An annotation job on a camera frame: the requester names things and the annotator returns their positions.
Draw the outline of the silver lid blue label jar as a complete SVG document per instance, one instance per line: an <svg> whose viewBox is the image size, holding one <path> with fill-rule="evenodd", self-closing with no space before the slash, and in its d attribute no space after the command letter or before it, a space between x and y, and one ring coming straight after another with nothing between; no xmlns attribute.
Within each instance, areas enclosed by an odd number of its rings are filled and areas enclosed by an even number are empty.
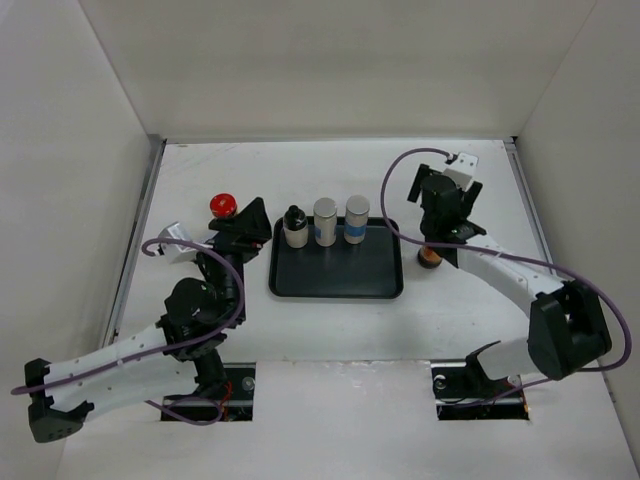
<svg viewBox="0 0 640 480"><path fill-rule="evenodd" d="M333 199L318 199L313 207L314 237L321 247L330 247L336 241L337 206Z"/></svg>

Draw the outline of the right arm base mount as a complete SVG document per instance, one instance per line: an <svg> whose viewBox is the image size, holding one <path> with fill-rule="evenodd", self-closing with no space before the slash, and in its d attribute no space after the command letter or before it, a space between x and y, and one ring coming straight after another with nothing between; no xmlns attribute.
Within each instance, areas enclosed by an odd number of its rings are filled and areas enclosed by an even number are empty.
<svg viewBox="0 0 640 480"><path fill-rule="evenodd" d="M519 378L491 380L480 366L479 354L496 344L485 345L464 359L431 363L432 390L440 421L529 419L524 393L511 392Z"/></svg>

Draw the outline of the red lid sauce jar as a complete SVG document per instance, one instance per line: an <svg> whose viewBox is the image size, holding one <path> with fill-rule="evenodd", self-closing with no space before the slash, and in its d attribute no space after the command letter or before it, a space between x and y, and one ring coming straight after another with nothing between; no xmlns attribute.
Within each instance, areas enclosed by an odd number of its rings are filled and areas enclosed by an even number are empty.
<svg viewBox="0 0 640 480"><path fill-rule="evenodd" d="M232 194L222 192L211 198L209 209L214 219L228 219L237 214L238 204Z"/></svg>

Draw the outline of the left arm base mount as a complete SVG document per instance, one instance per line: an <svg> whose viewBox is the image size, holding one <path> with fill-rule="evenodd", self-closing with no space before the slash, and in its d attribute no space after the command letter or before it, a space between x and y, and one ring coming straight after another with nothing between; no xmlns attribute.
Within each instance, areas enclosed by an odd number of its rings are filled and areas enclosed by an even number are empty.
<svg viewBox="0 0 640 480"><path fill-rule="evenodd" d="M255 362L223 364L224 373L207 393L171 395L161 402L161 422L195 426L253 420L257 365Z"/></svg>

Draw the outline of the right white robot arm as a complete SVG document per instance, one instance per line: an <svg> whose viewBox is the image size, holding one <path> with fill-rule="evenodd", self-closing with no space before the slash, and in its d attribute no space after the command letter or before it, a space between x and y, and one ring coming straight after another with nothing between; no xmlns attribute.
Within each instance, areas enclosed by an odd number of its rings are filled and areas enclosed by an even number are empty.
<svg viewBox="0 0 640 480"><path fill-rule="evenodd" d="M608 353L609 329L591 287L508 259L485 229L469 221L481 189L451 168L439 172L420 165L408 195L423 210L420 231L435 254L493 287L529 321L526 336L474 352L478 362L463 373L466 388L487 395L500 379L517 374L559 381Z"/></svg>

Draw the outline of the black cap salt bottle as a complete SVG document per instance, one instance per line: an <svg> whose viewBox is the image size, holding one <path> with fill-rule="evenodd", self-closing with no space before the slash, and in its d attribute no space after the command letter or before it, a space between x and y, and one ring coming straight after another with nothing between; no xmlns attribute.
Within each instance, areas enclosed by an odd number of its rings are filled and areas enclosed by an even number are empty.
<svg viewBox="0 0 640 480"><path fill-rule="evenodd" d="M287 245L294 249L303 248L308 242L308 221L305 212L297 205L291 205L282 220Z"/></svg>

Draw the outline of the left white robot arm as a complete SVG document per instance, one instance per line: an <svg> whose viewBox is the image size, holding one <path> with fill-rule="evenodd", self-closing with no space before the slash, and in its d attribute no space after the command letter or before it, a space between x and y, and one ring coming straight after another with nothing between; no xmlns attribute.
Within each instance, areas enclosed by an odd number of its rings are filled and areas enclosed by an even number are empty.
<svg viewBox="0 0 640 480"><path fill-rule="evenodd" d="M40 444L65 439L110 411L158 397L211 399L226 371L217 348L246 319L243 267L271 240L264 201L209 223L210 236L191 240L177 224L141 250L149 257L191 262L199 277L179 280L164 314L144 330L85 356L59 363L41 358L24 366L13 395L30 399L28 423Z"/></svg>

